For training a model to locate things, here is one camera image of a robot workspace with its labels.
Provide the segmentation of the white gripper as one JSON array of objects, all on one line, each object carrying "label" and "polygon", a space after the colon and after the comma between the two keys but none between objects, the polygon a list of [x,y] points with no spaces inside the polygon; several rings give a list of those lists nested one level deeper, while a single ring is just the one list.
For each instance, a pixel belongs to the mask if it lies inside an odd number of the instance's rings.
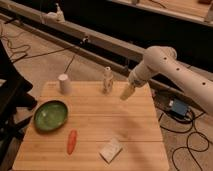
[{"label": "white gripper", "polygon": [[151,78],[151,72],[144,63],[138,64],[129,74],[128,81],[130,84],[126,85],[121,93],[120,99],[127,100],[134,92],[135,87],[144,86]]}]

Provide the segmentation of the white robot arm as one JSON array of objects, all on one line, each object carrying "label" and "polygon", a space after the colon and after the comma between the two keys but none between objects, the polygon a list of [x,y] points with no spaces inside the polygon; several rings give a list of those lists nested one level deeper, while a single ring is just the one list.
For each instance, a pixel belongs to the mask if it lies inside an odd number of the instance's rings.
[{"label": "white robot arm", "polygon": [[143,60],[130,72],[120,95],[128,99],[138,87],[152,77],[162,74],[178,86],[207,114],[213,115],[213,82],[180,64],[176,50],[168,46],[150,46],[144,50]]}]

